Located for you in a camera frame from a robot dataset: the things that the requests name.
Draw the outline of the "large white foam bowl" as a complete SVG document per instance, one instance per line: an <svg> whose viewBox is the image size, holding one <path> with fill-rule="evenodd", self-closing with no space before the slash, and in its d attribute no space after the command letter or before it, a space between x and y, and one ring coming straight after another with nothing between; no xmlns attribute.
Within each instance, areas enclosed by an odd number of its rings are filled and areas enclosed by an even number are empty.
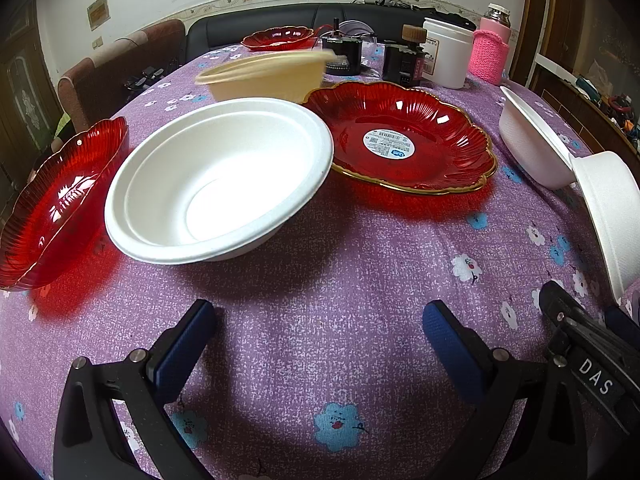
<svg viewBox="0 0 640 480"><path fill-rule="evenodd" d="M243 98L157 129L122 163L106 196L113 244L173 266L246 254L321 188L334 154L326 123L299 104Z"/></svg>

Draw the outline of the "red plate with sticker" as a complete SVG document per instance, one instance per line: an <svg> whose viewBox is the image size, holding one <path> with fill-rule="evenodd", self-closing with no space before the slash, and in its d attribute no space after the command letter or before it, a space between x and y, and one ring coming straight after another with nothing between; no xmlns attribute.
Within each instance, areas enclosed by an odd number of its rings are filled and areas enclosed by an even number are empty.
<svg viewBox="0 0 640 480"><path fill-rule="evenodd" d="M459 107L418 88L345 81L311 91L303 106L328 126L340 174L416 195L462 194L498 167L491 138Z"/></svg>

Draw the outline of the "wooden side counter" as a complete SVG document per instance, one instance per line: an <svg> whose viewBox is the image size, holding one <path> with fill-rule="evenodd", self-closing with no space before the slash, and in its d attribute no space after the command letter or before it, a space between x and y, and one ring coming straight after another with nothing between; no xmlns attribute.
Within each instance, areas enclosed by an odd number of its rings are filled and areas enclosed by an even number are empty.
<svg viewBox="0 0 640 480"><path fill-rule="evenodd" d="M609 150L639 157L623 130L600 110L586 90L578 87L577 77L562 66L537 54L529 88L559 113L591 151Z"/></svg>

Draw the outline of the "purple floral tablecloth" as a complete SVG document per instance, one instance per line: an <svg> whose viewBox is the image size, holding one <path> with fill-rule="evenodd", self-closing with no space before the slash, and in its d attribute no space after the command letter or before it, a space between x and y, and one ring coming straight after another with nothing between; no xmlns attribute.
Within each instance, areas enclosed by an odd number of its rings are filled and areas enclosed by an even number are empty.
<svg viewBox="0 0 640 480"><path fill-rule="evenodd" d="M1 419L43 478L70 363L123 359L194 300L222 311L168 415L218 479L413 479L469 407L426 342L441 299L492 346L536 360L538 292L558 281L600 314L608 277L576 188L552 192L504 147L500 89L469 77L439 99L466 111L498 160L469 194L397 193L334 172L267 243L190 266L150 266L102 238L57 281L1 296Z"/></svg>

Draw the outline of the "pink knit sleeve bottle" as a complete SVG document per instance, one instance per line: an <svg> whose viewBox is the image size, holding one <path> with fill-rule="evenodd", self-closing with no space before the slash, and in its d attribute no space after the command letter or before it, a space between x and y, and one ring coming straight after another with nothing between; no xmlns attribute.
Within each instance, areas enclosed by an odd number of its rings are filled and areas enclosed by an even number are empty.
<svg viewBox="0 0 640 480"><path fill-rule="evenodd" d="M480 27L473 32L469 72L498 86L509 55L510 36L510 11L498 3L489 3Z"/></svg>

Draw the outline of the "white plastic jar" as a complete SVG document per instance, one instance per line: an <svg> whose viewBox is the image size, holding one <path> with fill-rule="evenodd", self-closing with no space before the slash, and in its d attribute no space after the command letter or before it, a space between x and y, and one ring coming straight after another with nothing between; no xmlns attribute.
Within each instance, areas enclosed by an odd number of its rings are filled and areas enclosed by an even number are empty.
<svg viewBox="0 0 640 480"><path fill-rule="evenodd" d="M473 47L473 33L446 22L424 18L426 39L422 70L424 79L449 89L460 89L465 83Z"/></svg>

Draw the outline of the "dark jar with cork lid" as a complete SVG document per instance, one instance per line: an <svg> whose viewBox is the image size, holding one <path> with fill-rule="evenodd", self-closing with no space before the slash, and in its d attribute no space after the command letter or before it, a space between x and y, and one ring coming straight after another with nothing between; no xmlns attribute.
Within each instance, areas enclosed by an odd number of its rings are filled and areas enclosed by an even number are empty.
<svg viewBox="0 0 640 480"><path fill-rule="evenodd" d="M401 42L386 42L382 79L405 88L417 87L422 80L426 41L425 28L405 24L402 26Z"/></svg>

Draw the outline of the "black round jar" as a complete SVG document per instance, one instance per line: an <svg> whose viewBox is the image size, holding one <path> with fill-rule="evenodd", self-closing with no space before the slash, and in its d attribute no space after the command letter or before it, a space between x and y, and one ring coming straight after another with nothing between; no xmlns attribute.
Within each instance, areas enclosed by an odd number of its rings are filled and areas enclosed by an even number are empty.
<svg viewBox="0 0 640 480"><path fill-rule="evenodd" d="M359 75L362 44L375 39L375 32L367 23L334 18L332 25L323 27L320 34L322 49L331 50L336 55L334 61L326 63L326 72L341 77Z"/></svg>

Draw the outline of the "black leather sofa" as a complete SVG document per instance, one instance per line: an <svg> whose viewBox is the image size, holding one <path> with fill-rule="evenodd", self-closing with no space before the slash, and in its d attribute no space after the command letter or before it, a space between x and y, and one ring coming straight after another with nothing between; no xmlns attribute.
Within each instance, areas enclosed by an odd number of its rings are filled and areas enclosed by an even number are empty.
<svg viewBox="0 0 640 480"><path fill-rule="evenodd" d="M457 13L439 12L434 8L398 8L374 3L297 3L229 12L200 18L189 29L182 49L186 62L218 47L238 44L252 34L277 26L317 28L334 20L360 21L369 25L375 37L398 41L405 24L421 26L431 20L458 26L467 32L476 25Z"/></svg>

